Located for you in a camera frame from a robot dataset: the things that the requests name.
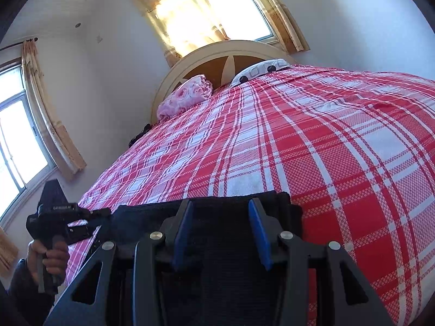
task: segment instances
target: wall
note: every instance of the wall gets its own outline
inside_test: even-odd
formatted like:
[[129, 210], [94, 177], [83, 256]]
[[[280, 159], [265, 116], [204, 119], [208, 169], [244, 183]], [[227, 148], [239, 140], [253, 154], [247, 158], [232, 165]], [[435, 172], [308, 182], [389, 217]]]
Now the wall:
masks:
[[128, 141], [151, 120], [154, 95], [169, 72], [163, 51], [133, 0], [102, 0], [81, 28]]
[[311, 51], [300, 62], [435, 79], [435, 34], [412, 0], [282, 0]]
[[[72, 182], [66, 182], [56, 170], [49, 179], [57, 178], [71, 202], [77, 201], [128, 147], [123, 142], [119, 115], [112, 109], [105, 89], [96, 77], [83, 43], [76, 37], [43, 38], [36, 42], [47, 92], [75, 146], [88, 164]], [[0, 55], [14, 58], [20, 50]], [[40, 186], [20, 207], [5, 231], [25, 257], [31, 241], [25, 223], [36, 210], [43, 186]], [[9, 278], [3, 278], [7, 285]]]

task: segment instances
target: wooden headboard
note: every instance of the wooden headboard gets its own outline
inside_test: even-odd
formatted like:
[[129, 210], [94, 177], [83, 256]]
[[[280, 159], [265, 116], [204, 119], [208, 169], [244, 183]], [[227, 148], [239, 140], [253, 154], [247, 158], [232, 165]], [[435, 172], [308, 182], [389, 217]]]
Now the wooden headboard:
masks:
[[169, 71], [154, 98], [151, 123], [157, 122], [157, 108], [186, 80], [204, 74], [213, 89], [230, 83], [245, 68], [265, 60], [283, 58], [296, 61], [274, 46], [249, 40], [227, 40], [203, 46], [182, 58]]

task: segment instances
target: beige curtain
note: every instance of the beige curtain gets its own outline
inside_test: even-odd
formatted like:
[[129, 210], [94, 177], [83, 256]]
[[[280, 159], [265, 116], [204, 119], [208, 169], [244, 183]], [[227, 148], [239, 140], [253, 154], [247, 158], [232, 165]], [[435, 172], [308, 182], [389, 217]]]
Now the beige curtain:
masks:
[[289, 54], [309, 50], [305, 38], [285, 5], [278, 0], [256, 1], [284, 50]]
[[51, 105], [37, 54], [33, 40], [24, 42], [21, 67], [27, 99], [42, 141], [62, 175], [71, 180], [75, 173], [86, 167], [86, 163]]
[[190, 52], [228, 37], [208, 0], [135, 0], [164, 45], [170, 67]]
[[17, 258], [18, 248], [9, 240], [0, 228], [0, 274], [6, 276]]

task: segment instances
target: hand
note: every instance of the hand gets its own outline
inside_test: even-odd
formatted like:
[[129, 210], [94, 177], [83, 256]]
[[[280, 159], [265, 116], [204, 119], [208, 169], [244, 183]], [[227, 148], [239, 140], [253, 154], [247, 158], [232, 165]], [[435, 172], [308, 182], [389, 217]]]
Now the hand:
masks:
[[27, 251], [27, 268], [32, 275], [33, 280], [38, 284], [38, 267], [36, 260], [38, 254], [46, 254], [47, 258], [42, 260], [42, 263], [47, 268], [47, 272], [52, 275], [58, 275], [63, 283], [66, 276], [68, 260], [68, 245], [64, 241], [58, 241], [53, 246], [53, 250], [47, 250], [46, 247], [39, 241], [34, 240], [29, 243]]

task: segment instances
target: bedspread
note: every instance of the bedspread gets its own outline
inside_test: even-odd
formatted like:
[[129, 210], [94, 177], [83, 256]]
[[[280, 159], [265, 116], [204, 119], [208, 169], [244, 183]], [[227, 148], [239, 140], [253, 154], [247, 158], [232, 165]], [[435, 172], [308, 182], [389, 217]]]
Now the bedspread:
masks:
[[[344, 244], [408, 325], [435, 291], [434, 118], [435, 81], [295, 66], [154, 127], [79, 204], [286, 191], [304, 210], [304, 239]], [[70, 247], [67, 282], [90, 245]]]

